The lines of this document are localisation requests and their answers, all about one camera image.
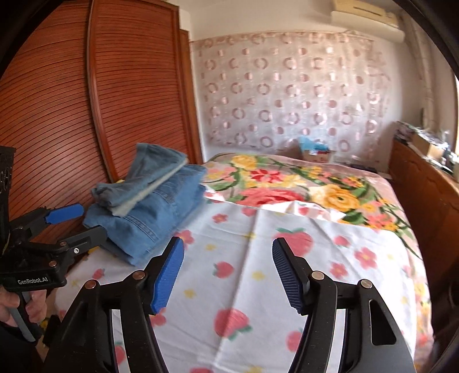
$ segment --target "wardrobe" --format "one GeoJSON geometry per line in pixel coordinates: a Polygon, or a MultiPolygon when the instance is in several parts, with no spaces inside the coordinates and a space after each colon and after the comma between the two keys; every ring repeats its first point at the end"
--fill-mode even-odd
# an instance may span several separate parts
{"type": "MultiPolygon", "coordinates": [[[[10,219],[92,203],[125,177],[138,142],[202,163],[188,32],[159,0],[72,0],[28,37],[0,79],[0,145],[16,148],[10,219]]],[[[55,242],[81,219],[47,228],[55,242]]]]}

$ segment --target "stack of folded clothes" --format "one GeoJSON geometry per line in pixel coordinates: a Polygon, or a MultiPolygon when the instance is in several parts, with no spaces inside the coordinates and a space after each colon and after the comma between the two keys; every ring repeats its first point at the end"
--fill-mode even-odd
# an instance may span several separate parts
{"type": "Polygon", "coordinates": [[[137,144],[126,180],[99,183],[92,190],[96,203],[89,207],[84,226],[107,229],[110,240],[104,247],[133,265],[160,255],[203,200],[200,182],[206,169],[187,162],[176,150],[137,144]]]}

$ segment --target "bed sheet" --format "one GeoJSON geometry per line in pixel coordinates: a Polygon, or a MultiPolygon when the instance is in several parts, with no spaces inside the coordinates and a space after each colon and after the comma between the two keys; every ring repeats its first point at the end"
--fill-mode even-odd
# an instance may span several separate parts
{"type": "Polygon", "coordinates": [[[419,246],[390,184],[382,177],[338,164],[315,164],[273,156],[222,153],[204,164],[203,183],[221,199],[245,206],[298,200],[345,213],[341,223],[394,232],[409,254],[417,307],[415,364],[431,351],[431,302],[419,246]]]}
{"type": "MultiPolygon", "coordinates": [[[[167,307],[151,317],[170,372],[288,372],[306,317],[290,307],[274,266],[276,237],[285,237],[296,255],[335,280],[371,280],[414,351],[414,284],[404,271],[407,252],[393,232],[209,199],[176,235],[185,243],[185,259],[167,307]]],[[[57,289],[60,316],[87,280],[111,283],[135,269],[96,249],[57,289]]],[[[119,370],[128,372],[118,314],[114,325],[119,370]]],[[[330,373],[338,369],[343,330],[340,310],[330,373]]]]}

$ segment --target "screw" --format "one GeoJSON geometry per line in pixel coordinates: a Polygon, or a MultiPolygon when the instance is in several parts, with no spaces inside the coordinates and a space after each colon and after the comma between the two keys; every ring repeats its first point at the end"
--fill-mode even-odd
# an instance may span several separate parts
{"type": "Polygon", "coordinates": [[[360,281],[360,284],[365,288],[365,289],[370,289],[373,287],[373,284],[371,283],[370,280],[363,279],[360,281]]]}
{"type": "Polygon", "coordinates": [[[325,275],[321,271],[314,271],[311,274],[311,276],[314,280],[319,280],[319,281],[325,278],[325,275]]]}
{"type": "Polygon", "coordinates": [[[84,287],[87,288],[87,289],[94,289],[96,285],[97,285],[96,280],[88,280],[84,284],[84,287]]]}
{"type": "Polygon", "coordinates": [[[134,280],[141,280],[145,277],[145,272],[143,271],[135,271],[133,274],[132,274],[132,277],[134,278],[134,280]]]}

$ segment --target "patterned curtain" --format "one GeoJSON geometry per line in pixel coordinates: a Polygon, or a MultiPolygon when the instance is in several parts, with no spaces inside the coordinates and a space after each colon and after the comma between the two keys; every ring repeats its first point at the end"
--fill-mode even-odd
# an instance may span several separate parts
{"type": "Polygon", "coordinates": [[[416,67],[422,80],[422,127],[435,133],[438,130],[433,93],[435,73],[429,36],[407,12],[402,11],[402,19],[405,23],[406,42],[414,55],[416,67]]]}
{"type": "Polygon", "coordinates": [[[192,43],[207,141],[277,153],[308,135],[346,161],[374,163],[390,79],[374,42],[353,34],[264,32],[192,43]]]}

